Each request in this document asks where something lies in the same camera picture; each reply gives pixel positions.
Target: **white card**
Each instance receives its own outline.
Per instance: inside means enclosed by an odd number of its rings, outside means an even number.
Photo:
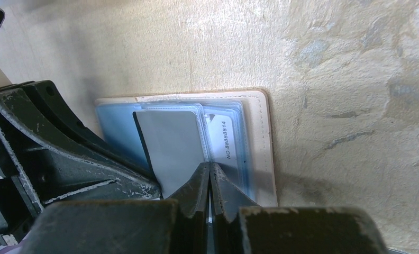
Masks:
[[[205,109],[214,162],[221,166],[228,179],[242,188],[242,176],[238,171],[238,157],[234,143],[233,122],[229,116],[215,113],[217,113],[216,110]]]

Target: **beige wall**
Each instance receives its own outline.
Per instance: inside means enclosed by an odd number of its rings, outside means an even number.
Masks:
[[[419,253],[419,0],[0,1],[0,67],[99,97],[263,88],[279,204],[356,205]]]

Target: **beige leather cover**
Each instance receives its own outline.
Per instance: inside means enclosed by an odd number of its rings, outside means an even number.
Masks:
[[[212,92],[195,94],[167,94],[137,97],[102,98],[101,103],[133,103],[164,101],[169,99],[235,99],[244,107],[253,163],[251,176],[255,201],[261,206],[278,206],[272,158],[271,129],[267,94],[262,90]]]

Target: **card holder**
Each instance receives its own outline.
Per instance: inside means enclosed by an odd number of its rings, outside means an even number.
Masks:
[[[213,147],[214,162],[220,164],[228,178],[251,199],[250,154],[245,147],[240,112],[218,106],[203,106]]]
[[[207,160],[196,111],[192,107],[154,108],[136,111],[133,116],[161,193],[167,198]]]
[[[197,125],[201,137],[202,148],[204,150],[205,162],[212,162],[211,142],[208,136],[208,127],[204,118],[204,109],[200,104],[167,104],[167,103],[141,103],[142,110],[146,111],[191,111],[196,115]]]
[[[139,103],[107,103],[96,107],[104,140],[120,153],[133,158],[146,171],[152,172],[144,153],[133,112],[141,110]]]
[[[247,155],[245,160],[246,164],[249,168],[251,168],[251,154],[249,148],[249,136],[247,134],[247,126],[245,124],[245,117],[244,117],[244,109],[242,102],[234,100],[234,99],[202,99],[198,101],[194,100],[187,100],[182,102],[199,102],[204,107],[206,106],[216,106],[222,108],[222,110],[234,110],[236,112],[236,120],[235,124],[238,127],[239,133],[241,136],[239,137],[242,142],[240,142],[240,146],[242,146],[242,150],[245,151],[244,153]]]
[[[158,101],[211,102],[232,100],[239,101],[243,105],[252,164],[252,172],[249,174],[250,189],[254,192],[254,200],[261,206],[277,206],[268,99],[264,91],[243,90],[101,98],[96,100],[96,105],[99,107],[101,105],[115,103],[130,104]]]

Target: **gray card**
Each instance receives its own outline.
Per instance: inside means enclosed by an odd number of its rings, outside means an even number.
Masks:
[[[191,111],[138,111],[136,118],[153,172],[167,198],[205,162],[196,115]]]

